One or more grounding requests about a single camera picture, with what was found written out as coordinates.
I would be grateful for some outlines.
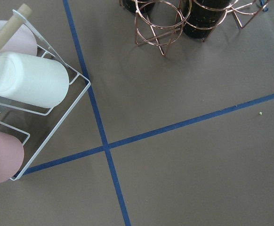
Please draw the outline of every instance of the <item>concrete floor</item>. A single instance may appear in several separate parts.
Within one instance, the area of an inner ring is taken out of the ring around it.
[[[21,4],[0,1],[0,20]],[[242,30],[229,15],[205,43],[183,34],[167,57],[134,44],[116,0],[26,4],[92,86],[26,175],[0,184],[0,226],[274,225],[274,1]],[[67,104],[10,112],[38,131],[25,161]]]

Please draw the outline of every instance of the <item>cup rack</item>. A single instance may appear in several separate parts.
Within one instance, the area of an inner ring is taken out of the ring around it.
[[[233,0],[233,2],[231,4],[229,4],[228,7],[226,8],[222,8],[222,9],[216,9],[216,8],[209,8],[207,6],[204,6],[202,4],[200,4],[198,2],[198,0],[179,0],[178,3],[178,7],[174,6],[173,4],[171,4],[168,1],[165,0],[130,0],[135,2],[136,5],[136,13],[135,13],[135,44],[137,45],[143,45],[143,44],[150,44],[153,46],[157,46],[160,49],[160,52],[163,56],[165,56],[168,52],[168,49],[170,47],[170,45],[175,42],[182,34],[183,31],[183,27],[188,24],[191,27],[195,28],[195,29],[199,29],[199,30],[211,30],[211,32],[209,33],[208,37],[211,35],[211,33],[214,31],[214,29],[219,26],[227,17],[227,15],[232,14],[234,16],[234,19],[236,20],[237,24],[239,25],[240,28],[244,28],[246,25],[248,25],[252,19],[254,17],[257,16],[257,14],[261,11],[267,11],[267,5],[269,3],[270,0],[251,0],[252,2],[236,7],[236,4],[238,3],[239,0]],[[185,14],[182,13],[182,3],[186,3],[189,2],[189,9]],[[250,12],[250,13],[246,13],[243,12],[244,9],[249,8],[250,6],[253,6],[257,1],[259,1],[260,3],[260,8],[254,12]],[[153,24],[150,20],[150,17],[148,16],[147,13],[142,13],[142,9],[150,4],[167,4],[168,6],[172,7],[173,9],[175,9],[176,11],[176,19],[175,19],[175,24],[172,26],[159,26],[157,24]],[[223,15],[222,17],[219,19],[219,21],[217,21],[217,23],[212,26],[212,27],[198,27],[195,26],[191,23],[188,22],[188,18],[190,16],[191,13],[191,9],[192,9],[192,3],[197,4],[199,7],[205,9],[205,10],[210,10],[210,11],[223,11]],[[241,19],[239,18],[240,15],[246,15],[246,16],[251,16],[249,18],[249,20],[243,24],[241,22]],[[141,33],[140,29],[139,29],[139,20],[142,20],[143,22],[145,22],[147,25],[150,26],[150,29],[152,30],[153,36],[150,38],[145,38],[144,35]],[[154,28],[159,29],[159,30],[164,30],[164,33],[161,33],[159,35],[156,35]],[[160,42],[160,38],[162,37],[166,37],[166,36],[170,36],[169,41],[161,43]]]
[[[71,110],[76,106],[76,104],[78,103],[78,101],[87,92],[88,88],[91,86],[91,82],[89,81],[89,79],[87,79],[86,77],[84,77],[81,73],[79,73],[77,70],[75,70],[74,68],[72,68],[71,66],[69,66],[60,57],[60,55],[53,49],[53,47],[45,40],[45,38],[37,31],[37,29],[23,15],[21,15],[16,10],[13,10],[13,13],[14,13],[14,15],[20,16],[23,19],[23,21],[25,21],[24,24],[32,31],[32,33],[35,35],[36,39],[39,40],[40,43],[42,43],[45,46],[45,48],[43,48],[41,45],[38,45],[38,52],[41,52],[41,56],[40,57],[50,57],[53,60],[57,60],[61,64],[63,64],[68,70],[72,71],[72,73],[74,74],[74,78],[70,79],[69,86],[75,84],[79,77],[83,78],[83,80],[85,81],[84,82],[85,86],[84,86],[83,90],[75,97],[75,100],[72,101],[71,105],[66,109],[66,111],[62,115],[62,117],[59,118],[58,122],[55,124],[55,126],[49,132],[49,134],[43,138],[43,140],[41,142],[41,145],[39,145],[39,147],[34,152],[34,154],[32,155],[32,157],[28,160],[27,163],[24,164],[24,166],[22,167],[22,169],[16,175],[14,175],[11,178],[11,180],[18,180],[25,173],[25,171],[29,168],[29,166],[31,165],[31,163],[38,156],[38,154],[41,152],[41,150],[43,149],[43,147],[45,146],[45,144],[50,140],[50,138],[53,136],[53,134],[56,132],[56,130],[59,128],[59,126],[63,123],[63,121],[68,116],[68,114],[71,112]],[[50,109],[39,108],[37,110],[31,110],[31,109],[29,109],[28,105],[25,105],[25,107],[20,107],[19,105],[16,106],[16,104],[15,105],[8,105],[8,104],[3,104],[3,103],[0,103],[0,106],[4,106],[4,107],[6,107],[8,109],[14,109],[14,110],[17,110],[17,111],[27,112],[27,113],[41,115],[41,116],[48,116],[51,113],[51,111],[54,109],[54,108],[50,108]],[[22,142],[22,144],[23,144],[23,146],[25,148],[25,144],[27,143],[28,139],[31,137],[30,133],[28,133],[28,132],[26,132],[24,130],[18,129],[18,128],[14,127],[14,126],[11,126],[8,123],[5,123],[3,121],[0,121],[0,125],[8,127],[8,128],[10,128],[12,130],[15,130],[15,131],[19,132],[19,133],[22,133],[25,136],[25,139]]]

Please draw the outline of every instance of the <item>floor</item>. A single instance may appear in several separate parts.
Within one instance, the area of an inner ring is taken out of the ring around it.
[[[0,19],[21,4],[0,1]],[[242,30],[228,16],[205,43],[182,35],[166,57],[134,44],[116,0],[26,4],[92,86],[0,184],[0,226],[274,225],[274,1]]]

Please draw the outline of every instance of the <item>black bottle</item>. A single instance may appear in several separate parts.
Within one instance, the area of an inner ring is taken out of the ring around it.
[[[231,0],[197,0],[203,6],[215,9],[226,8]],[[183,15],[185,16],[189,10],[189,1],[186,1],[184,8],[182,10]],[[221,11],[212,11],[204,9],[198,6],[194,1],[192,1],[191,13],[188,18],[188,22],[197,27],[213,27],[219,21],[219,19],[224,15],[225,10]],[[210,30],[201,30],[186,24],[183,28],[183,32],[187,34],[189,37],[194,39],[203,39],[206,38]]]
[[[135,13],[136,12],[136,5],[135,5],[135,1],[134,0],[122,0],[122,3],[124,5],[124,7],[132,12]],[[145,3],[138,3],[139,8],[141,8]],[[149,11],[152,10],[152,8],[154,7],[154,3],[147,5],[146,7],[144,7],[142,10],[140,10],[141,13],[147,13]]]

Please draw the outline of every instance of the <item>dish rack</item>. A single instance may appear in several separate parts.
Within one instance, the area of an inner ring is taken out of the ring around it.
[[[40,41],[40,43],[43,44],[44,47],[42,47],[41,45],[38,44],[38,54],[40,54],[39,57],[42,57],[42,58],[46,57],[46,58],[51,58],[53,60],[57,60],[63,66],[65,66],[67,71],[70,71],[73,74],[73,78],[69,79],[69,81],[70,81],[69,82],[69,87],[71,85],[74,85],[77,82],[79,77],[83,78],[83,80],[85,81],[84,82],[85,85],[84,85],[84,88],[82,89],[82,91],[80,91],[79,94],[76,95],[76,97],[74,98],[75,100],[70,103],[70,106],[66,109],[64,114],[58,119],[58,122],[50,130],[49,134],[47,134],[45,137],[43,137],[41,145],[38,146],[38,148],[35,150],[32,157],[30,157],[28,162],[24,163],[24,166],[20,169],[20,171],[18,171],[18,173],[11,178],[11,180],[18,180],[25,173],[25,171],[29,168],[29,166],[32,164],[34,159],[38,156],[38,154],[41,152],[41,150],[43,149],[45,144],[50,140],[50,138],[53,136],[53,134],[56,132],[56,130],[59,128],[59,126],[63,123],[63,121],[66,119],[66,117],[71,112],[71,110],[77,105],[79,100],[87,92],[88,88],[91,86],[91,82],[88,78],[86,78],[81,73],[79,73],[77,70],[75,70],[74,68],[69,66],[61,58],[61,56],[53,49],[53,47],[46,41],[46,39],[37,31],[37,29],[23,15],[21,15],[16,10],[13,10],[13,14],[21,17],[24,20],[24,25],[26,25],[32,31],[32,33],[34,34],[36,39],[38,41]],[[14,109],[14,110],[17,110],[17,111],[27,112],[27,113],[31,113],[31,114],[35,114],[35,115],[40,115],[40,116],[48,116],[52,112],[52,110],[54,108],[56,108],[56,107],[52,107],[52,108],[49,108],[49,109],[44,109],[44,108],[32,109],[32,108],[29,108],[28,106],[22,107],[22,106],[19,106],[19,105],[18,106],[17,105],[12,105],[12,104],[8,105],[8,104],[4,104],[4,103],[0,103],[0,106],[7,107],[8,109]],[[19,129],[15,126],[12,126],[12,125],[4,122],[3,120],[0,121],[0,125],[2,125],[4,127],[7,127],[11,130],[17,131],[18,133],[21,133],[24,137],[24,139],[22,141],[23,146],[27,143],[27,141],[31,137],[31,134],[28,133],[27,131],[24,131],[24,130]]]

